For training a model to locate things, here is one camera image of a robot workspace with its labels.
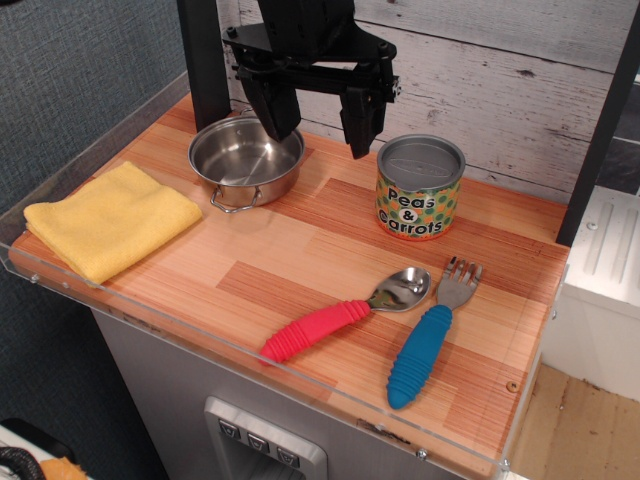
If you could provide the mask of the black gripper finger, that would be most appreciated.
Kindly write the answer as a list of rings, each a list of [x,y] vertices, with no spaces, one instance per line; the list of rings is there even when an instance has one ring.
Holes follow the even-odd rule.
[[[296,90],[270,75],[250,72],[245,67],[239,68],[237,76],[266,133],[276,141],[288,137],[301,121]]]
[[[340,101],[345,142],[354,159],[362,158],[384,128],[386,102],[378,92],[356,87],[348,87]]]

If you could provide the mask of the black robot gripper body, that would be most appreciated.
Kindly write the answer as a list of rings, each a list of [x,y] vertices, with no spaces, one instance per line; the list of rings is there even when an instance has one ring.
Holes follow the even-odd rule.
[[[227,28],[224,44],[243,80],[327,94],[361,88],[392,102],[397,49],[355,22],[352,1],[260,1],[262,21]]]

